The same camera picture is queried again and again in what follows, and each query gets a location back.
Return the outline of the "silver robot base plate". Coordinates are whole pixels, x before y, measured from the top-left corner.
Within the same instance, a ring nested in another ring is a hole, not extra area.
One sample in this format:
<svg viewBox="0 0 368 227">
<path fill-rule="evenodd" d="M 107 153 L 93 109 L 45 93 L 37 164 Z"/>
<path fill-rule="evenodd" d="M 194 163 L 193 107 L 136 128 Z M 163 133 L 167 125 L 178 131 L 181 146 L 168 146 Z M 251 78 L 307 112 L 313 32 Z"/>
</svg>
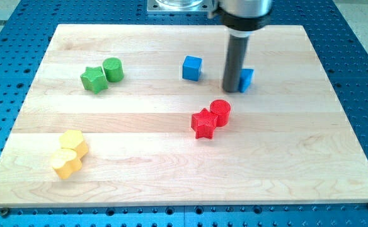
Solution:
<svg viewBox="0 0 368 227">
<path fill-rule="evenodd" d="M 147 0 L 147 12 L 202 12 L 212 9 L 214 0 Z"/>
</svg>

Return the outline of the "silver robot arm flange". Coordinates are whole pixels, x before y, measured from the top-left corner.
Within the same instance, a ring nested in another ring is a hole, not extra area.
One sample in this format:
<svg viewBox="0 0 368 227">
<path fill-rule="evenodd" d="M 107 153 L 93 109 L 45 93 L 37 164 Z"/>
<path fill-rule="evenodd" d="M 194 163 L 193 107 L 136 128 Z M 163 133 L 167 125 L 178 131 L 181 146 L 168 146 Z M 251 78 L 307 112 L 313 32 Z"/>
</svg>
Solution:
<svg viewBox="0 0 368 227">
<path fill-rule="evenodd" d="M 207 17 L 219 16 L 230 35 L 248 38 L 253 31 L 270 23 L 272 10 L 272 0 L 217 0 Z"/>
</svg>

